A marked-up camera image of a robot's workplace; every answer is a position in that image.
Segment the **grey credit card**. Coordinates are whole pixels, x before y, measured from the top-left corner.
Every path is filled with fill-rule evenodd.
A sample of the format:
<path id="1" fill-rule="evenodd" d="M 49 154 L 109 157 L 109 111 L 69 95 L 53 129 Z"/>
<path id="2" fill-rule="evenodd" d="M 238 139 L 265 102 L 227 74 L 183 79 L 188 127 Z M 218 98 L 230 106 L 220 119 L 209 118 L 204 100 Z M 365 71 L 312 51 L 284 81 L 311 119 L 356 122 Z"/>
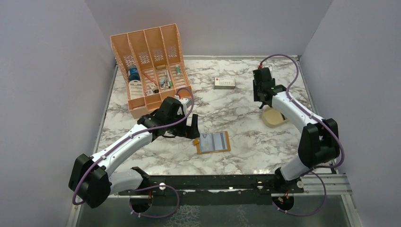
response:
<path id="1" fill-rule="evenodd" d="M 212 133 L 201 134 L 199 142 L 200 153 L 215 151 Z"/>
<path id="2" fill-rule="evenodd" d="M 228 149 L 227 137 L 225 132 L 216 132 L 213 134 L 215 151 L 225 151 Z"/>

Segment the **yellow leather card holder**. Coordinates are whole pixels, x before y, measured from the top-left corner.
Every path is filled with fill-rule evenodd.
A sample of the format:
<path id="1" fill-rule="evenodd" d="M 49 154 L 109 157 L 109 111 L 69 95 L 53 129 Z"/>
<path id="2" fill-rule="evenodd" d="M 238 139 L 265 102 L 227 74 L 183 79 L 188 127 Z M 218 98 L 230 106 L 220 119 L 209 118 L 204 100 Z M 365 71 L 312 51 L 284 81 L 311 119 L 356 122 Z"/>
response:
<path id="1" fill-rule="evenodd" d="M 228 131 L 202 133 L 192 143 L 198 155 L 231 151 Z"/>

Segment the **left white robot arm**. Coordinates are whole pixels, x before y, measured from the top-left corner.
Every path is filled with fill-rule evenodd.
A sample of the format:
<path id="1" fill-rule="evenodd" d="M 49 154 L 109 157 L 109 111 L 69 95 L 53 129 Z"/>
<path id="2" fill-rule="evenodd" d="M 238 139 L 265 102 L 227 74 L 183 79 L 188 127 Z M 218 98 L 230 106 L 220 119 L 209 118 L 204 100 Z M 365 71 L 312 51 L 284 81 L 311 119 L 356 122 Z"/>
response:
<path id="1" fill-rule="evenodd" d="M 198 116 L 192 113 L 193 108 L 193 97 L 169 96 L 158 109 L 141 116 L 128 133 L 103 151 L 92 156 L 79 155 L 74 161 L 68 183 L 73 191 L 73 205 L 100 206 L 122 185 L 120 180 L 111 178 L 117 167 L 165 133 L 188 139 L 198 137 Z"/>

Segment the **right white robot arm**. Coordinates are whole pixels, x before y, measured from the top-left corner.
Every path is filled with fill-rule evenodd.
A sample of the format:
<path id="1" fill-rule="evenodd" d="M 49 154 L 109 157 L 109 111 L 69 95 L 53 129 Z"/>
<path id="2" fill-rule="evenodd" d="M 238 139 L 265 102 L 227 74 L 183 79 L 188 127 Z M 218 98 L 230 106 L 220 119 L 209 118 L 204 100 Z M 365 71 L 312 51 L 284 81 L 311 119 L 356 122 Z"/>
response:
<path id="1" fill-rule="evenodd" d="M 338 124 L 305 109 L 283 85 L 276 85 L 269 68 L 253 71 L 253 96 L 289 120 L 301 133 L 297 156 L 275 171 L 273 187 L 285 192 L 309 170 L 340 156 Z"/>

